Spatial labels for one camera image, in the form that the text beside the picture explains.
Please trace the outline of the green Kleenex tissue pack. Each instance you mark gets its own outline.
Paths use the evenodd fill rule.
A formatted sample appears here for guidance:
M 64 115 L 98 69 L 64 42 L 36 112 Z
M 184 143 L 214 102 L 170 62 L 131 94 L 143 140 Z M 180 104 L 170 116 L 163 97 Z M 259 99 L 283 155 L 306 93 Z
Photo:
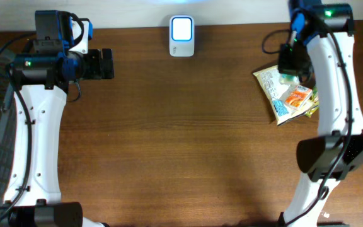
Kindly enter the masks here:
M 280 84 L 297 85 L 299 84 L 299 78 L 290 74 L 280 74 L 279 77 Z

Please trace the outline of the yellow snack bag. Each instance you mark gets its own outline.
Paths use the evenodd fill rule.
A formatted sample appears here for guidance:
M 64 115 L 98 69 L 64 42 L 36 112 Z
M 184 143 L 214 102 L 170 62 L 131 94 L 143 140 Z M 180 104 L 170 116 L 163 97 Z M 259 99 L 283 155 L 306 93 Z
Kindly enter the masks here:
M 299 110 L 292 109 L 284 103 L 289 93 L 298 84 L 280 84 L 278 66 L 272 66 L 261 71 L 257 71 L 253 73 L 253 75 L 257 78 L 260 86 L 270 101 L 278 126 L 305 115 L 305 112 L 311 107 L 312 103 L 309 100 Z

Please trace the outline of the orange tissue pack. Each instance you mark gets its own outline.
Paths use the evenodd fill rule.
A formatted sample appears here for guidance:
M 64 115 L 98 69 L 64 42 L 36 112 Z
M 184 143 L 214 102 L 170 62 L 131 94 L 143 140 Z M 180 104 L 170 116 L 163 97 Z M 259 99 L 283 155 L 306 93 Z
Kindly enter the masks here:
M 285 99 L 285 104 L 292 109 L 299 110 L 310 99 L 312 89 L 297 85 Z

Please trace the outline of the green snack bag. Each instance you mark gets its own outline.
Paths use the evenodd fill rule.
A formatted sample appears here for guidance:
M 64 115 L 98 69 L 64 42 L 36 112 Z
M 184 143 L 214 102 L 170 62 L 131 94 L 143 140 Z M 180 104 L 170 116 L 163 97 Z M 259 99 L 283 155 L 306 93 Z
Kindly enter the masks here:
M 318 89 L 317 86 L 313 87 L 312 95 L 309 98 L 309 101 L 312 103 L 311 107 L 305 112 L 305 116 L 311 117 L 312 114 L 317 111 L 319 107 L 319 98 L 318 98 Z

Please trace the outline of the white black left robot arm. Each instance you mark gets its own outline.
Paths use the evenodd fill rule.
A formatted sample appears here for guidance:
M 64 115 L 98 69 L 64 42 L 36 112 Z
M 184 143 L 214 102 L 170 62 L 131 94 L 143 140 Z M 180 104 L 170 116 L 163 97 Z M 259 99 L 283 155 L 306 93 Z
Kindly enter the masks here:
M 89 49 L 93 25 L 58 10 L 35 12 L 23 51 L 6 64 L 0 114 L 0 226 L 94 226 L 62 202 L 59 131 L 70 84 L 114 77 L 111 49 Z

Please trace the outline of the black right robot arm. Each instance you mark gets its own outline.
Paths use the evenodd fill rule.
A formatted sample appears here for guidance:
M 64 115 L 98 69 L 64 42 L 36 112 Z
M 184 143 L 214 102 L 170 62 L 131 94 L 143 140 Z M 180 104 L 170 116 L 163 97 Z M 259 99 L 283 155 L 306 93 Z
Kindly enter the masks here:
M 363 164 L 363 114 L 354 75 L 355 23 L 347 3 L 289 1 L 290 35 L 281 47 L 279 71 L 311 69 L 319 98 L 318 135 L 296 149 L 301 171 L 279 226 L 316 226 L 328 197 Z

